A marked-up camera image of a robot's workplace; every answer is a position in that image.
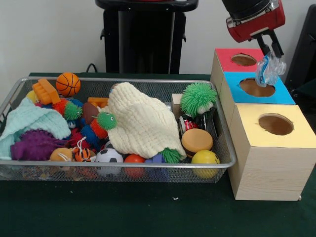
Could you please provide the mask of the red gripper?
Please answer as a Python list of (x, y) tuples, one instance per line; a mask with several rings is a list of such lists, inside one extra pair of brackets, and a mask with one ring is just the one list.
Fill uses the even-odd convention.
[(275, 56), (281, 58), (284, 53), (274, 29), (285, 24), (285, 13), (282, 1), (264, 0), (263, 3), (265, 5), (262, 5), (262, 3), (257, 4), (261, 7), (260, 10), (243, 19), (228, 17), (226, 19), (227, 28), (232, 38), (238, 43), (252, 40), (256, 36), (256, 40), (264, 56), (270, 52), (270, 48), (264, 43), (260, 34), (269, 30)]

